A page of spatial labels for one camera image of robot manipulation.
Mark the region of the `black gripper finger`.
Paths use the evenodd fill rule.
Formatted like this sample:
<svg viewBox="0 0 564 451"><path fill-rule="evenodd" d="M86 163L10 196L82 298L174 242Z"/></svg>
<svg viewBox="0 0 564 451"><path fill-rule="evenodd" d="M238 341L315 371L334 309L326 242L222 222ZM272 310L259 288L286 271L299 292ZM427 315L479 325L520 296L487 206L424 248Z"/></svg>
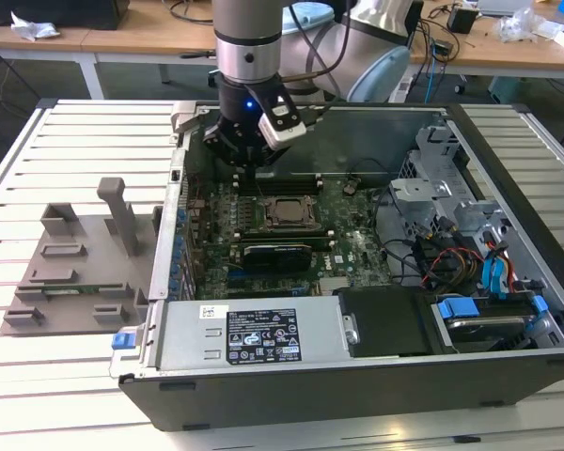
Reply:
<svg viewBox="0 0 564 451"><path fill-rule="evenodd" d="M251 145L251 179L256 178L257 170L272 165L285 152L286 148L278 150L269 147L265 140L258 140Z"/></svg>
<svg viewBox="0 0 564 451"><path fill-rule="evenodd" d="M219 120L206 130L203 143L223 163L244 173L247 178L252 177L251 142L240 123Z"/></svg>

